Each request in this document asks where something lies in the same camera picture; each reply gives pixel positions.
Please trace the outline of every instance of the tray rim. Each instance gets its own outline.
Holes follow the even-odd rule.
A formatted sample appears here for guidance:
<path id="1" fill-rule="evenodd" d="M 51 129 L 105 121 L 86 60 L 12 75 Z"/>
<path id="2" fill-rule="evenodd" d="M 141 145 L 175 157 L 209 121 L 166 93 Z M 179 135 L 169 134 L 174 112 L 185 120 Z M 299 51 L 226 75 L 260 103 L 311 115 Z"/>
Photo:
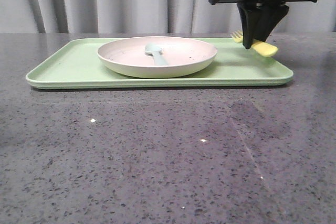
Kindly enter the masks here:
<path id="1" fill-rule="evenodd" d="M 120 80 L 104 80 L 104 81 L 62 81 L 62 87 L 56 87 L 55 85 L 60 83 L 59 81 L 40 81 L 34 80 L 30 75 L 38 71 L 41 66 L 53 60 L 54 56 L 66 50 L 70 45 L 79 45 L 87 41 L 102 41 L 108 43 L 115 40 L 127 39 L 127 38 L 80 38 L 67 42 L 64 46 L 60 47 L 52 55 L 47 57 L 44 61 L 34 67 L 25 75 L 25 79 L 29 85 L 37 89 L 55 90 L 55 89 L 100 89 L 100 88 L 149 88 L 149 87 L 258 87 L 258 86 L 280 86 L 288 83 L 293 78 L 293 71 L 284 66 L 277 60 L 274 60 L 280 67 L 288 71 L 288 75 L 284 77 L 264 77 L 262 79 L 256 78 L 241 78 L 241 79 L 223 79 L 223 78 L 158 78 L 158 79 L 146 79 L 146 78 L 132 78 L 120 79 Z M 211 39 L 230 39 L 220 37 L 197 37 L 192 39 L 199 40 L 211 40 Z"/>

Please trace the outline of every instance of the spoon bowl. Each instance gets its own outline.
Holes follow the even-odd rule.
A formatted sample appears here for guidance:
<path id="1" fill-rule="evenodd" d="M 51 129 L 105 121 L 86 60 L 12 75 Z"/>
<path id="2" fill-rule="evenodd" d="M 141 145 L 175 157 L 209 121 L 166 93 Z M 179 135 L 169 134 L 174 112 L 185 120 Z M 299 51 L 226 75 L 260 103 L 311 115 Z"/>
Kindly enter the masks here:
<path id="1" fill-rule="evenodd" d="M 168 63 L 162 57 L 162 47 L 155 43 L 148 43 L 145 46 L 145 53 L 148 55 L 152 55 L 154 58 L 154 63 L 156 66 L 166 66 Z"/>

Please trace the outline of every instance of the fork handle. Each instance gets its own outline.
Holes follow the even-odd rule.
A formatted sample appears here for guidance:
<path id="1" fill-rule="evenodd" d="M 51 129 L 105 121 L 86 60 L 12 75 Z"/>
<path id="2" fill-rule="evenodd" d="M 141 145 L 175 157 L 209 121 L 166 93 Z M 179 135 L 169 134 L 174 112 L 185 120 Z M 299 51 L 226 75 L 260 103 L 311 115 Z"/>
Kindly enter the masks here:
<path id="1" fill-rule="evenodd" d="M 254 51 L 264 57 L 272 57 L 278 51 L 276 46 L 273 46 L 269 43 L 262 42 L 260 40 L 254 40 L 253 44 L 251 45 Z"/>

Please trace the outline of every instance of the white curtain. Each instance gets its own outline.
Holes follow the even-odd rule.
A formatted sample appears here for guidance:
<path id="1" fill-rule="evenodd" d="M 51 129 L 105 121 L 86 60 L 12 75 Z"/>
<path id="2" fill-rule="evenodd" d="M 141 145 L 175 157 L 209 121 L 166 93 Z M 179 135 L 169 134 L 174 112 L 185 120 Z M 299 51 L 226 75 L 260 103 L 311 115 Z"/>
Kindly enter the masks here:
<path id="1" fill-rule="evenodd" d="M 335 31 L 336 0 L 289 3 L 275 31 Z M 0 0 L 0 33 L 227 33 L 236 4 L 208 0 Z"/>

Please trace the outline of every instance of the spoon handle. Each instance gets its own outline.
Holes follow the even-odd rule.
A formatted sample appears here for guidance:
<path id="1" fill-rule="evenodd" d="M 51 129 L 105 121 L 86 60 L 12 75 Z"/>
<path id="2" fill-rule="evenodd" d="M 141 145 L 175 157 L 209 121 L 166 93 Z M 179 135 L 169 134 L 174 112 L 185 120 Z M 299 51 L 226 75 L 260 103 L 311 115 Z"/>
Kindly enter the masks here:
<path id="1" fill-rule="evenodd" d="M 165 59 L 162 57 L 160 52 L 153 51 L 153 58 L 156 66 L 167 66 L 168 63 L 165 61 Z"/>

